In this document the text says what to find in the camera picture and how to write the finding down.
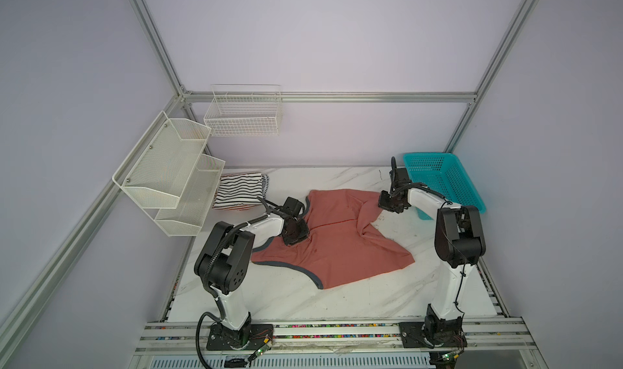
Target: black mounting plate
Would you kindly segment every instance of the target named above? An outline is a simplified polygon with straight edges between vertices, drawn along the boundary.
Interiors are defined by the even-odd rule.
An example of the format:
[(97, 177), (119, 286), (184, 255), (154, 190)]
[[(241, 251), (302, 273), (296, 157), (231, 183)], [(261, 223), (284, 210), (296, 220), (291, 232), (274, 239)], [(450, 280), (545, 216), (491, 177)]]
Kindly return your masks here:
[[(213, 330), (215, 327), (210, 328), (210, 335), (207, 337), (206, 349), (209, 351), (237, 351), (233, 349), (223, 338), (219, 335), (214, 335)], [(257, 350), (264, 346), (264, 339), (268, 336), (270, 339), (273, 337), (274, 327), (272, 324), (252, 324), (249, 343), (243, 348), (243, 350)]]
[[(405, 349), (415, 349), (415, 348), (431, 348), (431, 345), (428, 344), (424, 339), (424, 334), (422, 333), (422, 327), (424, 326), (424, 322), (402, 322), (398, 324), (400, 329), (400, 337), (402, 339), (402, 347)], [(467, 346), (467, 341), (465, 340), (465, 335), (461, 333), (461, 335), (457, 335), (460, 337), (460, 340), (463, 342), (463, 347)], [(461, 347), (461, 342), (459, 342), (456, 338), (449, 339), (447, 342), (441, 343), (441, 346), (435, 347)]]

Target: ventilation grille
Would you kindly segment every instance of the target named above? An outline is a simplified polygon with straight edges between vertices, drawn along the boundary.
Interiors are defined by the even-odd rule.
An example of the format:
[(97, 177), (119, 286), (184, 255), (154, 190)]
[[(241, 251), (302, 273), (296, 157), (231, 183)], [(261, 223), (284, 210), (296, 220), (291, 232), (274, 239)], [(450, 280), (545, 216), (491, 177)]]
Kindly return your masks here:
[[(212, 368), (223, 368), (225, 360), (238, 355), (207, 355)], [(255, 360), (252, 368), (370, 368), (411, 369), (434, 368), (429, 364), (428, 353), (350, 353), (350, 354), (269, 354)], [(154, 357), (152, 368), (202, 368), (197, 357), (189, 355), (164, 355)]]

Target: wall-mounted wire basket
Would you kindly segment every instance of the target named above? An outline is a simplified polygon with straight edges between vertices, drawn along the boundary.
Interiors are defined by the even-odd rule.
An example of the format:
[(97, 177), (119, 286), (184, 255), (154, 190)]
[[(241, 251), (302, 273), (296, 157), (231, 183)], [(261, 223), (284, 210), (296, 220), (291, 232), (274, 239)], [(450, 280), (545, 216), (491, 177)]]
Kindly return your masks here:
[(164, 112), (155, 122), (160, 128), (136, 163), (128, 169), (128, 155), (113, 181), (168, 236), (197, 235), (225, 162), (203, 154), (210, 127)]
[(279, 135), (283, 116), (279, 85), (213, 85), (204, 122), (214, 137)]

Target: white marble tabletop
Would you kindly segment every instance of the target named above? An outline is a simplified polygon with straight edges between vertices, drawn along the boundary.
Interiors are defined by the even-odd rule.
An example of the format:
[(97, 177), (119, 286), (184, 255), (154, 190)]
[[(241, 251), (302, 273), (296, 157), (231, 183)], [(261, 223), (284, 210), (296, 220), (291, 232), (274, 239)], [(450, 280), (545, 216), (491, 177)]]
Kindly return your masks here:
[[(253, 170), (225, 170), (225, 173)], [(310, 190), (389, 189), (388, 167), (260, 169), (270, 177), (267, 199), (281, 204), (291, 196), (305, 201)], [(218, 221), (233, 225), (263, 213), (258, 206), (247, 211), (210, 210), (184, 268), (169, 322), (194, 322), (205, 311), (217, 313), (214, 299), (193, 272), (199, 251)], [(409, 250), (415, 263), (332, 289), (320, 290), (306, 275), (285, 267), (250, 264), (240, 286), (254, 320), (330, 320), (424, 316), (437, 287), (440, 260), (434, 249), (435, 224), (417, 217), (414, 208), (402, 214), (383, 211), (373, 225), (385, 237)], [(464, 282), (462, 310), (467, 317), (495, 316), (496, 311), (478, 273)]]

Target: robotic arm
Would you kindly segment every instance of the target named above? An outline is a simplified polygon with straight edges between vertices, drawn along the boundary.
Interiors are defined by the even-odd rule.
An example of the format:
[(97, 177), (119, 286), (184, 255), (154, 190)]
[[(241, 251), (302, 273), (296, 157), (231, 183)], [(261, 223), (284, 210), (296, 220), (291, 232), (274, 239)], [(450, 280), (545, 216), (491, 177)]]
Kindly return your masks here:
[[(381, 192), (379, 207), (402, 213), (415, 206), (435, 218), (435, 250), (444, 261), (437, 291), (428, 305), (424, 322), (400, 324), (403, 346), (464, 346), (462, 321), (465, 313), (460, 310), (462, 287), (464, 279), (485, 253), (478, 209), (453, 203), (425, 184), (411, 182), (407, 170), (396, 167), (394, 157), (391, 164), (391, 187), (389, 192)], [(282, 236), (286, 245), (296, 244), (307, 238), (309, 229), (302, 218), (305, 207), (300, 201), (288, 197), (283, 206), (278, 206), (260, 200), (266, 209), (264, 215), (237, 226), (218, 222), (195, 263), (195, 274), (201, 278), (204, 289), (214, 297), (220, 312), (219, 316), (206, 312), (201, 318), (209, 316), (215, 322), (210, 329), (208, 350), (257, 348), (251, 355), (256, 357), (270, 348), (266, 347), (270, 342), (261, 347), (253, 345), (255, 342), (250, 336), (260, 331), (272, 334), (273, 325), (252, 325), (251, 314), (237, 289), (247, 273), (253, 248), (273, 236)], [(228, 248), (231, 248), (230, 253), (224, 253)], [(196, 341), (201, 357), (198, 338)], [(448, 357), (442, 356), (442, 363), (452, 363), (454, 352), (448, 354)]]
[[(211, 327), (211, 338), (226, 344), (223, 347), (243, 349), (249, 344), (251, 314), (247, 310), (242, 293), (237, 289), (244, 280), (253, 248), (257, 248), (273, 236), (282, 236), (287, 245), (307, 238), (309, 229), (302, 219), (303, 203), (288, 197), (283, 206), (261, 199), (266, 213), (237, 226), (218, 222), (207, 238), (194, 272), (201, 278), (204, 289), (209, 292), (219, 308), (219, 316), (206, 312), (216, 325)], [(272, 333), (272, 325), (262, 325)]]
[[(379, 207), (402, 213), (415, 206), (433, 217), (436, 220), (435, 251), (444, 261), (424, 324), (401, 324), (403, 344), (405, 347), (463, 346), (465, 312), (460, 306), (465, 290), (462, 287), (486, 250), (479, 211), (474, 206), (453, 203), (423, 183), (411, 182), (406, 168), (397, 168), (394, 157), (391, 166), (391, 187), (389, 192), (381, 192)], [(456, 359), (454, 354), (447, 355), (441, 363), (452, 363), (453, 359)]]

